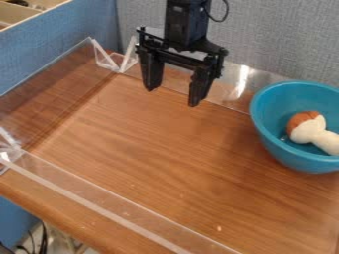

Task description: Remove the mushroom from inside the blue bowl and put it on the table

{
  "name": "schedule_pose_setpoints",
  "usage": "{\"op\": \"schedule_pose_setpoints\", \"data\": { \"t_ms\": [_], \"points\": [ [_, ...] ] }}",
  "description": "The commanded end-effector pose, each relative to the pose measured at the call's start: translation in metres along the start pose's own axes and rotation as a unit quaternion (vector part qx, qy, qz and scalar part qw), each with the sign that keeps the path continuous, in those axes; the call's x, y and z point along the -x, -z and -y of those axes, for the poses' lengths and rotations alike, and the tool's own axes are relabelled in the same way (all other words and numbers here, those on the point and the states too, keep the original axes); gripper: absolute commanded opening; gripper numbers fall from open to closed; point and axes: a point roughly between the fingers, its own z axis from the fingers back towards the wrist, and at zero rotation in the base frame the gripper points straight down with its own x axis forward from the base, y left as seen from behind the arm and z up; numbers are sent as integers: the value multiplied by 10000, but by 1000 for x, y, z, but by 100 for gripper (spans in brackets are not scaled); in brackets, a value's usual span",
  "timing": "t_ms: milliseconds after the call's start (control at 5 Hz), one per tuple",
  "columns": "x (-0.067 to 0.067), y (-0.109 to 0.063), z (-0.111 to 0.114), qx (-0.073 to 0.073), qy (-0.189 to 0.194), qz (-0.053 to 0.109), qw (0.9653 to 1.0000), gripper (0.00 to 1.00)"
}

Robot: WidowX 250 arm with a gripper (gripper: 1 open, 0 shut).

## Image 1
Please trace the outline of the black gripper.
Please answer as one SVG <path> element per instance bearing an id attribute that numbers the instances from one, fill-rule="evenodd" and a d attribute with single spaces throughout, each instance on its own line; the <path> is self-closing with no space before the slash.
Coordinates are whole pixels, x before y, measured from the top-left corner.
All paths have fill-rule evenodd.
<path id="1" fill-rule="evenodd" d="M 214 80 L 222 76 L 229 50 L 206 37 L 186 47 L 166 39 L 159 29 L 139 27 L 136 32 L 136 53 L 146 89 L 152 91 L 161 86 L 166 64 L 194 71 L 189 105 L 198 106 L 209 96 Z"/>

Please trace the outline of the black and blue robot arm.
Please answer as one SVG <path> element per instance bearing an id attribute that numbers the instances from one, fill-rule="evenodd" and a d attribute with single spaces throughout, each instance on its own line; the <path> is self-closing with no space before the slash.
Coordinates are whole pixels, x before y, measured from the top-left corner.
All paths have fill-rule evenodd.
<path id="1" fill-rule="evenodd" d="M 167 0 L 163 35 L 151 28 L 136 29 L 139 43 L 136 53 L 143 85 L 152 91 L 162 85 L 165 64 L 173 64 L 194 72 L 190 84 L 189 105 L 195 107 L 207 98 L 214 81 L 222 77 L 229 50 L 209 40 L 210 21 L 225 22 L 211 15 L 213 0 Z"/>

